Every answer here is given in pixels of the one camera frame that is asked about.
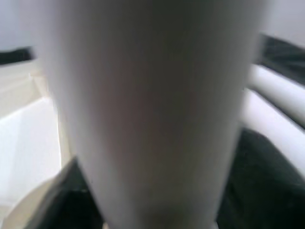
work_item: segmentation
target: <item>white tube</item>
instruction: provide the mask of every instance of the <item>white tube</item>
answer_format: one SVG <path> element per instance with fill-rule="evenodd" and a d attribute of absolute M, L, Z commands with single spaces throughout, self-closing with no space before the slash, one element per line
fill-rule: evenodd
<path fill-rule="evenodd" d="M 209 228 L 264 0 L 26 2 L 109 227 Z"/>
<path fill-rule="evenodd" d="M 305 87 L 265 67 L 254 65 L 249 87 L 305 127 Z"/>
<path fill-rule="evenodd" d="M 266 136 L 305 177 L 305 134 L 289 118 L 251 90 L 245 91 L 242 122 Z"/>

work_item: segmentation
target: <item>black fabric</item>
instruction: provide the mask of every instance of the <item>black fabric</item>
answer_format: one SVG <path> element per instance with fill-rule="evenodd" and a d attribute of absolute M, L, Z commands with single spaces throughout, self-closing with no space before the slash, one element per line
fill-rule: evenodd
<path fill-rule="evenodd" d="M 32 60 L 30 48 L 17 49 L 11 52 L 0 52 L 0 65 Z"/>
<path fill-rule="evenodd" d="M 56 177 L 25 229 L 101 229 L 97 210 L 77 161 Z"/>
<path fill-rule="evenodd" d="M 263 52 L 258 64 L 305 85 L 305 50 L 274 37 L 262 38 Z"/>
<path fill-rule="evenodd" d="M 217 223 L 219 229 L 305 228 L 305 182 L 261 134 L 241 134 Z"/>

